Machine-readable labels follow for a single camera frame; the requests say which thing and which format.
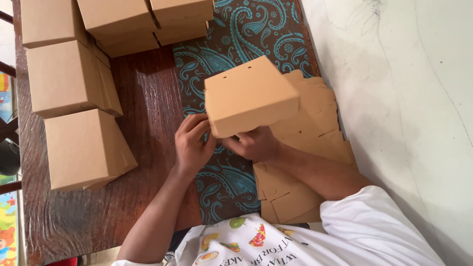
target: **paisley pattern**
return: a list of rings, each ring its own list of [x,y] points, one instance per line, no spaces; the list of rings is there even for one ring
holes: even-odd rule
[[[288,73],[320,76],[297,0],[216,0],[207,36],[174,44],[184,116],[205,113],[204,79],[266,55]],[[195,177],[203,224],[260,210],[252,162],[217,145]]]

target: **person's left hand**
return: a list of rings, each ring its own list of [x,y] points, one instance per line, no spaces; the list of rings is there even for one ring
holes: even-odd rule
[[[207,114],[188,115],[175,134],[176,164],[180,176],[194,178],[209,161],[215,149],[216,139],[210,132]],[[207,141],[201,137],[207,132]]]

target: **person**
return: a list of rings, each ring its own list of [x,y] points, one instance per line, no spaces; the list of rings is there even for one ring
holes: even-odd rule
[[[187,187],[212,156],[216,139],[205,114],[188,115],[175,134],[177,158],[167,180],[125,238],[113,266],[162,265]],[[299,179],[326,201],[327,234],[271,225],[257,213],[190,229],[169,266],[440,266],[419,231],[381,188],[340,163],[279,142],[258,127],[222,145],[246,159],[271,164]]]

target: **white t-shirt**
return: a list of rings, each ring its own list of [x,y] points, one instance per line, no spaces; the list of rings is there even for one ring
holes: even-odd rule
[[[328,235],[271,225],[257,213],[194,227],[166,266],[445,265],[377,186],[365,187],[340,201],[326,201],[320,214]],[[136,265],[127,260],[112,264]]]

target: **hand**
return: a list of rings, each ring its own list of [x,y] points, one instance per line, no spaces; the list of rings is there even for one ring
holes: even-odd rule
[[[239,141],[229,137],[222,139],[222,145],[248,160],[270,161],[279,154],[281,142],[274,137],[268,126],[260,126],[236,136],[240,138]]]
[[[215,137],[210,132],[207,114],[188,115],[175,134],[175,169],[181,176],[194,178],[209,161],[215,149]],[[207,133],[207,142],[201,137]]]

